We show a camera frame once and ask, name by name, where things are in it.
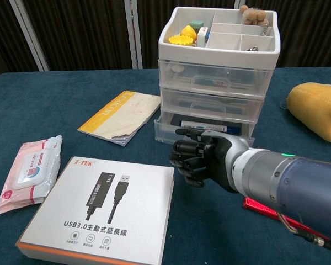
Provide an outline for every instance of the yellow cushion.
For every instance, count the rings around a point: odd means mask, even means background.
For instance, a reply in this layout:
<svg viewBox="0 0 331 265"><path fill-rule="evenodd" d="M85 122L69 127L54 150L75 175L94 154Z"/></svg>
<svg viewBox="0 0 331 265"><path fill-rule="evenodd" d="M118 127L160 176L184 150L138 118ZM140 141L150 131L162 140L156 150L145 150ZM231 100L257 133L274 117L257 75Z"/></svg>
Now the yellow cushion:
<svg viewBox="0 0 331 265"><path fill-rule="evenodd" d="M287 98L289 111L321 138L331 142L331 85L304 83Z"/></svg>

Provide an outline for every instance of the blue marker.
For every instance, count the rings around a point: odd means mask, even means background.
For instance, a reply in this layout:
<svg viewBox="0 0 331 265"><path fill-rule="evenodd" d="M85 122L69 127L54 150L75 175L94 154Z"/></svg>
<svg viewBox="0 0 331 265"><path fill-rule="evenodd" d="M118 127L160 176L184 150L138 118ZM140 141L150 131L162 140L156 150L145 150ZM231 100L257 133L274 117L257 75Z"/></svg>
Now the blue marker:
<svg viewBox="0 0 331 265"><path fill-rule="evenodd" d="M208 30L206 32L206 36L205 36L205 42L207 42L209 40L209 36L210 36L210 31Z"/></svg>
<svg viewBox="0 0 331 265"><path fill-rule="evenodd" d="M200 130L213 130L213 131L221 131L223 133L229 133L233 135L240 135L241 129L240 127L232 127L225 125L214 125L208 123L195 123L193 121L182 120L180 122L180 126L184 128L194 128Z"/></svg>

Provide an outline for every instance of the usb cable box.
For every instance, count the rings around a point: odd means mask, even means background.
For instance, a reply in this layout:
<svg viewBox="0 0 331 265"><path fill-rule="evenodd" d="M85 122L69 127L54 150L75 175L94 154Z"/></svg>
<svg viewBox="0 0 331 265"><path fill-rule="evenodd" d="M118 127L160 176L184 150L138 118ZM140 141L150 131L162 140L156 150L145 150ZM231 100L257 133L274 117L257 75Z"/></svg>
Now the usb cable box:
<svg viewBox="0 0 331 265"><path fill-rule="evenodd" d="M161 264L173 173L72 157L16 246L63 264Z"/></svg>

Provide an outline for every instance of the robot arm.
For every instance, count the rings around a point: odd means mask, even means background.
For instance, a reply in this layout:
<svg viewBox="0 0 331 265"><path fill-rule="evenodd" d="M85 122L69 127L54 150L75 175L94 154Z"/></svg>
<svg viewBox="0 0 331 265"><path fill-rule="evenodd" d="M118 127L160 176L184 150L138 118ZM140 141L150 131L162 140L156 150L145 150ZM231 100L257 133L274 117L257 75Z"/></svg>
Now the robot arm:
<svg viewBox="0 0 331 265"><path fill-rule="evenodd" d="M249 148L245 139L216 131L178 129L193 141L177 141L170 155L187 183L202 187L211 178L276 210L295 235L331 249L331 241L291 227L283 215L331 239L331 163Z"/></svg>

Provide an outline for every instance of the pink wet wipes package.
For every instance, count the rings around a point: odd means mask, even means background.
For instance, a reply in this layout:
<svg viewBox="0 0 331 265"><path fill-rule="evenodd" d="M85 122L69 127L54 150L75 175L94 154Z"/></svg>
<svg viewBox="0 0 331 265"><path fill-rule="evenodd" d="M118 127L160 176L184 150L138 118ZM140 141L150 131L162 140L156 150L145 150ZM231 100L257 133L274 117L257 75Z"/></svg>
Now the pink wet wipes package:
<svg viewBox="0 0 331 265"><path fill-rule="evenodd" d="M43 202L60 168L61 142L58 135L22 144L0 195L0 214Z"/></svg>

